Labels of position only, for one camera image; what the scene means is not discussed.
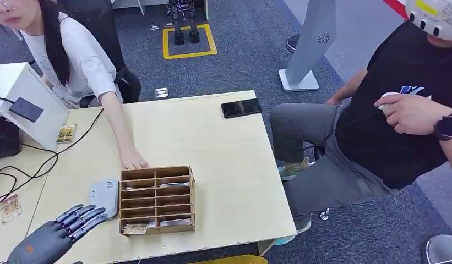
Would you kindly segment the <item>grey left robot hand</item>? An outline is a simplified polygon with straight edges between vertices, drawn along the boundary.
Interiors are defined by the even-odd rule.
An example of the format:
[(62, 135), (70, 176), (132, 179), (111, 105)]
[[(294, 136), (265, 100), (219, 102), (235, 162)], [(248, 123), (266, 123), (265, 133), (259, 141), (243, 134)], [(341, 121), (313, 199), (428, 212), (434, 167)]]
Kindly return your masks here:
[(77, 204), (25, 237), (5, 263), (56, 263), (97, 225), (108, 220), (106, 209)]

